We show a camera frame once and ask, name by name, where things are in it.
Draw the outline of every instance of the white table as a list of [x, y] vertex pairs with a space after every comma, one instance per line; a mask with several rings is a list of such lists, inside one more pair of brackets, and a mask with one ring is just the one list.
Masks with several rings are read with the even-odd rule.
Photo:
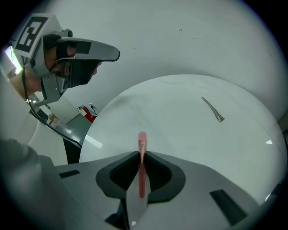
[[122, 92], [92, 124], [80, 162], [138, 150], [141, 131], [147, 133], [147, 151], [209, 166], [259, 204], [286, 172], [284, 139], [271, 113], [250, 93], [221, 79], [171, 75]]

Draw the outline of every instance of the metal clip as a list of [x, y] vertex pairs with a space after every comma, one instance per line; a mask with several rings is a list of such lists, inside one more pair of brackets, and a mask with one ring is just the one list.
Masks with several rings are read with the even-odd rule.
[[224, 117], [221, 116], [220, 113], [218, 113], [218, 111], [213, 107], [213, 105], [211, 105], [209, 103], [209, 101], [207, 101], [204, 97], [202, 97], [203, 101], [207, 103], [207, 105], [209, 105], [209, 107], [212, 109], [215, 117], [217, 118], [217, 120], [221, 123], [222, 121], [224, 121]]

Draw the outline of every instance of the person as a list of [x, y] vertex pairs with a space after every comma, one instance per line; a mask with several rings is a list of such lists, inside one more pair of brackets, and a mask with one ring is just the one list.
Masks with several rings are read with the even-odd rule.
[[[49, 70], [52, 70], [52, 68], [55, 66], [57, 58], [56, 58], [56, 49], [57, 46], [52, 47], [51, 49], [48, 49], [45, 51], [45, 63]], [[76, 53], [76, 48], [74, 47], [67, 47], [67, 55], [69, 57], [73, 57]], [[94, 70], [92, 75], [95, 75], [97, 73], [97, 69]], [[14, 86], [14, 88], [17, 90], [17, 92], [20, 94], [20, 96], [25, 99], [25, 93], [24, 93], [24, 86], [22, 83], [22, 71], [12, 77], [10, 79], [11, 84]], [[25, 83], [26, 83], [26, 90], [28, 96], [32, 95], [35, 92], [41, 91], [41, 80], [35, 74], [29, 69], [25, 68]]]

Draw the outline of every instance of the red fire extinguisher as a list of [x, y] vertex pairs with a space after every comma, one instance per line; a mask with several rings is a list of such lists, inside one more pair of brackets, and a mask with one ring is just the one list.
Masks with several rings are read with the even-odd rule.
[[85, 116], [91, 123], [95, 120], [95, 117], [90, 113], [90, 111], [85, 107], [81, 106], [79, 107], [79, 112]]

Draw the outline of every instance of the pink marker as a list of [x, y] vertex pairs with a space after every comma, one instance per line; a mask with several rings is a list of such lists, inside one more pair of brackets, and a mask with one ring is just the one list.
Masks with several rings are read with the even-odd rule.
[[138, 135], [138, 166], [139, 166], [139, 197], [143, 198], [145, 196], [145, 155], [146, 155], [146, 145], [147, 145], [147, 134], [146, 132], [140, 132]]

